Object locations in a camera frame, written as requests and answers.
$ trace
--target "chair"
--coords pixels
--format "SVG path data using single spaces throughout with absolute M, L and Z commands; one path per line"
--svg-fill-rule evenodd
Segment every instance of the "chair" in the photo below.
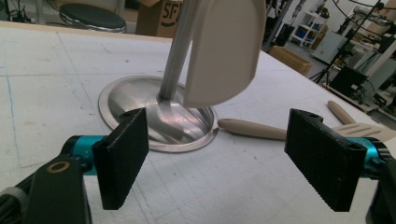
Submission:
M 64 22 L 79 29 L 111 33 L 126 32 L 126 22 L 122 18 L 125 0 L 84 0 L 80 2 L 60 6 L 59 15 Z M 117 14 L 105 8 L 115 8 Z

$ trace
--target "desk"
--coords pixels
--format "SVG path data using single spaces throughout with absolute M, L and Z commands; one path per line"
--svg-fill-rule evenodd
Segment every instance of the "desk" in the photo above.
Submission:
M 97 106 L 101 90 L 121 77 L 162 76 L 171 46 L 163 38 L 10 22 L 0 22 L 0 34 L 0 189 L 54 158 L 68 137 L 108 134 Z M 262 52 L 248 88 L 215 109 L 221 119 L 286 129 L 290 109 L 298 108 L 334 127 L 341 123 L 329 100 L 355 120 L 375 124 Z M 85 184 L 95 224 L 364 223 L 376 188 L 361 179 L 351 212 L 334 213 L 284 152 L 284 142 L 223 130 L 191 153 L 150 152 L 119 211 L 102 209 L 96 177 L 86 176 Z

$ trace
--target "round stool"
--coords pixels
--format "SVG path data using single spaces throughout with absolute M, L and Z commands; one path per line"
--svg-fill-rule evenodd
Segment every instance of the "round stool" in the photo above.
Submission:
M 126 22 L 120 16 L 100 7 L 65 4 L 59 8 L 61 19 L 80 29 L 125 33 Z

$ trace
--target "metal stand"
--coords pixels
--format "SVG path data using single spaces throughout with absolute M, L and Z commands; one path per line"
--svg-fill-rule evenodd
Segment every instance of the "metal stand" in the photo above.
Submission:
M 178 83 L 200 4 L 199 0 L 183 2 L 163 79 L 125 77 L 110 83 L 99 97 L 102 117 L 113 129 L 119 124 L 119 115 L 125 111 L 139 107 L 147 109 L 150 149 L 191 151 L 207 145 L 216 136 L 216 112 L 211 107 L 184 107 L 184 86 Z
M 314 76 L 312 76 L 309 79 L 314 80 L 314 82 L 319 83 L 324 76 L 326 76 L 326 86 L 329 84 L 329 74 L 330 74 L 330 69 L 332 68 L 332 65 L 334 64 L 335 60 L 338 59 L 338 57 L 341 56 L 341 54 L 344 52 L 344 48 L 349 44 L 350 40 L 353 38 L 353 36 L 358 32 L 358 30 L 363 26 L 364 22 L 370 17 L 370 14 L 372 14 L 373 10 L 375 7 L 372 7 L 370 12 L 364 17 L 364 20 L 361 22 L 361 24 L 359 24 L 358 29 L 356 29 L 353 32 L 353 35 L 349 36 L 346 39 L 346 42 L 344 43 L 344 45 L 340 48 L 340 50 L 338 50 L 337 54 L 335 54 L 335 56 L 332 58 L 332 61 L 329 63 L 329 65 L 323 69 L 321 72 L 315 74 Z

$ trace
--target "silicone spatula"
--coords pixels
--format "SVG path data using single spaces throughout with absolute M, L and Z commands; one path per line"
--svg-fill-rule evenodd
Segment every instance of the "silicone spatula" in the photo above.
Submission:
M 205 0 L 192 39 L 183 105 L 202 108 L 244 90 L 256 73 L 263 0 Z

